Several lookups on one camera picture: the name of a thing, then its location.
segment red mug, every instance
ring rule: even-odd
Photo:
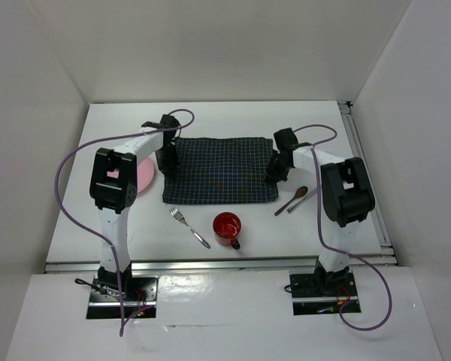
[[[241,248],[238,235],[242,224],[238,216],[230,212],[221,213],[213,220],[212,228],[218,244],[231,246],[235,250]]]

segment dark blue towel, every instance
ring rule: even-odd
[[[276,184],[264,181],[272,156],[266,138],[179,138],[176,180],[165,179],[164,203],[234,205],[277,199]]]

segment white table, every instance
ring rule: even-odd
[[[232,138],[262,136],[273,138],[282,128],[298,128],[311,123],[334,127],[339,136],[319,149],[337,156],[353,155],[336,102],[205,102],[159,104],[91,105],[80,143],[112,135],[137,132],[143,122],[159,121],[176,108],[195,112],[196,121],[184,129],[182,137]],[[177,114],[182,123],[188,114]],[[299,141],[317,141],[329,136],[325,129],[298,134]],[[100,229],[98,212],[89,196],[89,182],[95,152],[99,147],[114,147],[121,141],[106,142],[79,152],[74,160],[64,197],[66,208],[79,221]],[[289,180],[278,184],[279,199],[262,205],[180,206],[187,221],[212,245],[199,244],[190,231],[169,214],[162,203],[163,175],[156,170],[150,188],[139,195],[129,215],[129,252],[133,260],[234,259],[256,257],[316,256],[320,244],[316,231],[316,197],[293,214],[274,212],[292,198],[296,189],[315,187],[315,178],[305,171],[291,170]],[[212,221],[223,211],[236,213],[242,220],[241,250],[222,247],[213,239]],[[78,229],[63,214],[53,234],[48,262],[99,261],[101,241]],[[353,249],[355,253],[380,254],[380,238],[369,217],[362,225]]]
[[[89,289],[74,278],[91,274],[34,275],[7,361],[440,361],[411,271],[381,272],[393,309],[376,331],[348,329],[336,314],[293,316],[287,271],[228,272],[160,278],[157,318],[130,322],[123,338],[118,320],[85,319]],[[385,290],[369,268],[355,276],[362,313],[345,317],[372,326],[386,313]]]

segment metal fork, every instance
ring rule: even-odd
[[[210,249],[210,244],[208,244],[208,242],[202,238],[201,235],[199,235],[191,226],[189,226],[186,222],[186,219],[184,218],[184,216],[179,212],[179,210],[177,208],[171,208],[169,209],[169,211],[171,212],[172,216],[179,222],[181,222],[182,224],[185,224],[187,226],[187,228],[190,230],[190,232],[192,232],[194,234],[194,236],[202,243],[202,245],[204,247],[206,247],[207,249]]]

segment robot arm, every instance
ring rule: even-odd
[[[179,125],[175,117],[164,115],[160,123],[143,124],[141,132]],[[100,148],[95,154],[89,191],[98,208],[102,234],[115,246],[120,267],[118,271],[126,290],[132,279],[132,264],[127,248],[127,219],[129,209],[137,197],[137,165],[156,152],[159,170],[166,177],[175,177],[179,161],[172,142],[174,136],[175,131],[144,134],[114,149]],[[118,171],[117,177],[109,175],[112,171]],[[99,282],[116,289],[116,272],[111,248],[103,243]]]
[[[286,181],[291,168],[316,174],[311,144],[299,144],[292,129],[274,133],[277,149],[266,169],[266,180]],[[374,209],[371,184],[362,159],[344,159],[315,150],[322,180],[322,206],[330,221],[331,237],[328,246],[345,253],[352,250],[360,223]],[[316,262],[316,281],[327,292],[336,290],[349,272],[347,254],[323,248]]]

